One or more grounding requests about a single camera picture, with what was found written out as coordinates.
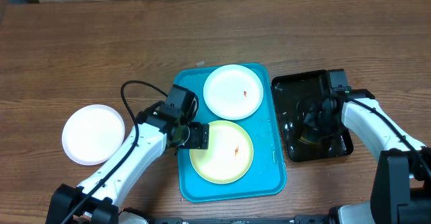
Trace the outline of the yellow plate with stain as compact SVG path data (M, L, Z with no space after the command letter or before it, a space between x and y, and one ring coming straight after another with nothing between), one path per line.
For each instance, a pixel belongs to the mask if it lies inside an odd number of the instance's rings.
M189 155L193 168L203 179L214 184L229 184L248 172L254 148L241 126L217 120L209 123L208 148L192 149Z

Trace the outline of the white plate with stain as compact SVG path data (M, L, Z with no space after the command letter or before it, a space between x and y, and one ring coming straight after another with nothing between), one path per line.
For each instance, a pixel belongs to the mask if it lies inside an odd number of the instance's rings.
M254 114L263 101L263 84L242 65L225 65L209 74L203 86L206 106L220 118L242 120Z

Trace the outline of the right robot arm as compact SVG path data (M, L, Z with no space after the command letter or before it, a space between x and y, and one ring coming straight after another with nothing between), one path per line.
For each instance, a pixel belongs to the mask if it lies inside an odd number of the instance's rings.
M353 131L378 165L370 200L334 209L334 223L429 223L430 148L409 136L367 89L352 89L344 70L318 71L318 92L300 100L305 143Z

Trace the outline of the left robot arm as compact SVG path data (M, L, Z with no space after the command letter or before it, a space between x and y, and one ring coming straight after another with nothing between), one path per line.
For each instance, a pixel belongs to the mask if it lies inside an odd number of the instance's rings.
M131 134L116 153L76 187L60 185L51 197L47 223L70 223L91 215L91 223L118 223L119 207L147 167L167 149L206 150L209 125L193 119L199 98L173 85L166 100L131 116Z

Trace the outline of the green yellow sponge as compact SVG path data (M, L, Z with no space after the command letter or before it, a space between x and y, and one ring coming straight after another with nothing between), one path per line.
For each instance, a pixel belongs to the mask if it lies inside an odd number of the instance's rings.
M317 144L320 142L319 136L314 133L302 133L298 140L304 144Z

